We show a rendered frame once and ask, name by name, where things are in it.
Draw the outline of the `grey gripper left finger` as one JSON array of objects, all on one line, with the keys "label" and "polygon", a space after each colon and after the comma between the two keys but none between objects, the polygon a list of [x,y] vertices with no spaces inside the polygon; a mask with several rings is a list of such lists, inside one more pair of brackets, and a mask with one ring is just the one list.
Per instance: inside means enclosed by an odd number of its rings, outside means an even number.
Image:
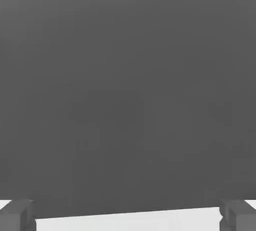
[{"label": "grey gripper left finger", "polygon": [[37,231],[35,201],[11,200],[0,209],[0,231]]}]

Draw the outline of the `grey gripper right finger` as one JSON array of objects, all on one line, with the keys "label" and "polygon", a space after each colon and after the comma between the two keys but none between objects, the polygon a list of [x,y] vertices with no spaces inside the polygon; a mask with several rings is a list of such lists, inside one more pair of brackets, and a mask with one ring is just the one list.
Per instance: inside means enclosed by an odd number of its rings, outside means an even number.
[{"label": "grey gripper right finger", "polygon": [[244,200],[222,199],[219,231],[256,231],[256,209]]}]

